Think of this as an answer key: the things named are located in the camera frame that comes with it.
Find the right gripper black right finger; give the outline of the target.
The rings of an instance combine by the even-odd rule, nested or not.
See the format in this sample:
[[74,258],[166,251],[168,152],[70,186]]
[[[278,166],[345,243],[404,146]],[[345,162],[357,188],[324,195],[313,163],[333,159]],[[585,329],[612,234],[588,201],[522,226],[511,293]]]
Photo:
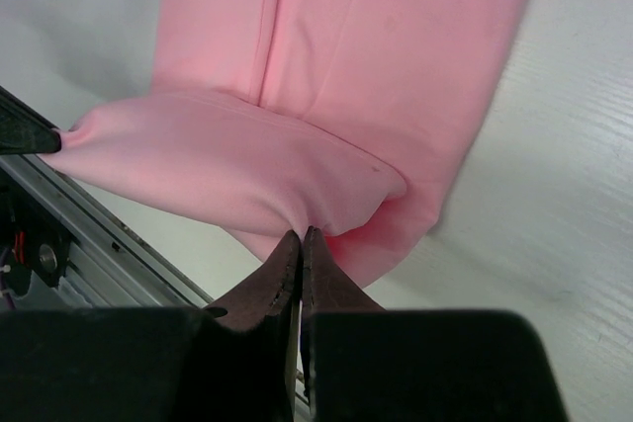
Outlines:
[[387,310],[303,242],[301,356],[315,421],[565,421],[544,345],[493,309]]

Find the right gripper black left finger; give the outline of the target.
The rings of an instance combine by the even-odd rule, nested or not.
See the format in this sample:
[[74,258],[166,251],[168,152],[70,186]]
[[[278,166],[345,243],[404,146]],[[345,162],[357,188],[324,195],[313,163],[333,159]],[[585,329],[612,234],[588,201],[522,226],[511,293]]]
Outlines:
[[1,316],[5,421],[290,421],[299,237],[213,304]]

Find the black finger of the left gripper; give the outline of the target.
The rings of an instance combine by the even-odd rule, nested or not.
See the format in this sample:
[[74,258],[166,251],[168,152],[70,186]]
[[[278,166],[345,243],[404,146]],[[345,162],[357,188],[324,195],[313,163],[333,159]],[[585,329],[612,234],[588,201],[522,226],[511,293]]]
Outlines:
[[2,154],[51,154],[61,149],[55,126],[5,88],[0,103]]

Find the pink t-shirt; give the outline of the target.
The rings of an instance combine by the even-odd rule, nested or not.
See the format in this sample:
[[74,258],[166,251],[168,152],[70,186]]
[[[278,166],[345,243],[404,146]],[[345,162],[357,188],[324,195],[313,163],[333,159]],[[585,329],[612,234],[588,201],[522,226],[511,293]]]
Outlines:
[[326,236],[366,286],[437,222],[527,0],[160,0],[146,96],[45,156],[260,259]]

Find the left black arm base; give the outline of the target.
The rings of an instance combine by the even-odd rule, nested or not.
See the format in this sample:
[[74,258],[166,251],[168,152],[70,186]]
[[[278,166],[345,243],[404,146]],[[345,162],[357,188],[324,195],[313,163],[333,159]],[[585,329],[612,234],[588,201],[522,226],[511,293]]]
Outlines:
[[33,283],[56,289],[69,262],[70,232],[6,172],[1,173],[1,302],[26,305]]

